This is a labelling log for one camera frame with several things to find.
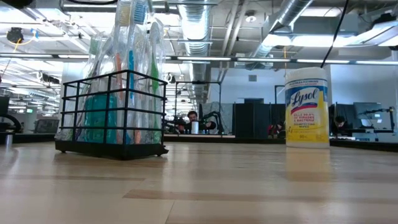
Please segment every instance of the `black cabinet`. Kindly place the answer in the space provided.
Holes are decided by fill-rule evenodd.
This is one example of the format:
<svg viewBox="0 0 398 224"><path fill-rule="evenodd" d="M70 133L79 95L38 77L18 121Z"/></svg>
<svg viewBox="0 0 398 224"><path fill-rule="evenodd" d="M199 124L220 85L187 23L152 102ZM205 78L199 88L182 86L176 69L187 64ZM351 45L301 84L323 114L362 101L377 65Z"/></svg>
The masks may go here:
<svg viewBox="0 0 398 224"><path fill-rule="evenodd" d="M267 138L270 122L270 105L235 104L235 136L237 138Z"/></svg>

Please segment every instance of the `silver ductwork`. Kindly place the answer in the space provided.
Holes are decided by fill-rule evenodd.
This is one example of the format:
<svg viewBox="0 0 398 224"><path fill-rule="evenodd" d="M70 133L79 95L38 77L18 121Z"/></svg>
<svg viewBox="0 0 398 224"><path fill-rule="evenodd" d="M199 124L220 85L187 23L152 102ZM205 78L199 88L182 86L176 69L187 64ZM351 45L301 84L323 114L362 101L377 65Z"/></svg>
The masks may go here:
<svg viewBox="0 0 398 224"><path fill-rule="evenodd" d="M210 6L204 5L179 5L178 10L182 18L181 28L184 38L187 40L208 40L209 37L209 19ZM208 44L204 43L186 43L185 48L189 56L208 56ZM192 64L192 81L206 80L206 64ZM203 94L201 91L195 91L195 98L201 103Z"/></svg>
<svg viewBox="0 0 398 224"><path fill-rule="evenodd" d="M266 19L264 27L262 28L263 34L265 34L264 40L270 32L274 32L275 30L291 33L294 22L312 2L313 0L284 0L280 5L280 10ZM251 54L251 57L261 58L269 54L274 46L264 44L264 40L256 51ZM264 67L265 65L260 63L250 63L246 65L246 69L248 70Z"/></svg>

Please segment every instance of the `lysol wipes container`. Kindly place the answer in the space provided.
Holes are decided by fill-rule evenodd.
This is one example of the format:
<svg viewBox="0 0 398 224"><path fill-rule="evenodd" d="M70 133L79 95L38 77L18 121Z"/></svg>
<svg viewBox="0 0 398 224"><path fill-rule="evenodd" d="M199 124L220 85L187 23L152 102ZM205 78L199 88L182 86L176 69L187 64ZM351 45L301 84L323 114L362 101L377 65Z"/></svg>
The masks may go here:
<svg viewBox="0 0 398 224"><path fill-rule="evenodd" d="M322 68L301 68L285 77L286 145L328 148L328 81Z"/></svg>

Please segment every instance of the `lysol logo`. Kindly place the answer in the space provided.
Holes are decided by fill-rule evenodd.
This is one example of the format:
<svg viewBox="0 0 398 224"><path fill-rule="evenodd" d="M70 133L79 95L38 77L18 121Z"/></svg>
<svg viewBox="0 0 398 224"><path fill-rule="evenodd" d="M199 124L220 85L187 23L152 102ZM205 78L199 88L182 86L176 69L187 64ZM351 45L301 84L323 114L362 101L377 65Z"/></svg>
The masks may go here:
<svg viewBox="0 0 398 224"><path fill-rule="evenodd" d="M295 92L290 99L292 102L290 114L307 108L316 108L318 106L318 95L318 88L306 88Z"/></svg>

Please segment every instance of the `toothbrush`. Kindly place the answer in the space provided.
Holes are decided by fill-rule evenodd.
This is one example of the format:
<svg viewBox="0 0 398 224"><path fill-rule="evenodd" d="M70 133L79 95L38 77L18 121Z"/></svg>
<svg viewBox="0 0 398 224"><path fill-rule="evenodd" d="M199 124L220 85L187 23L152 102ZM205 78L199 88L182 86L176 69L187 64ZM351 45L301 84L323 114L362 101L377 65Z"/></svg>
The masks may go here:
<svg viewBox="0 0 398 224"><path fill-rule="evenodd" d="M113 50L115 55L115 71L122 70L122 58L126 57L124 54L126 51L125 40L127 39L127 30L130 22L130 0L122 0L118 2L116 8L115 17L115 30L114 30L114 40L113 40ZM116 88L123 88L122 74L116 75ZM118 93L118 108L124 107L124 95L123 92ZM117 112L117 126L121 127L123 125L123 111ZM121 130L117 131L116 140L118 144L122 143L123 137Z"/></svg>

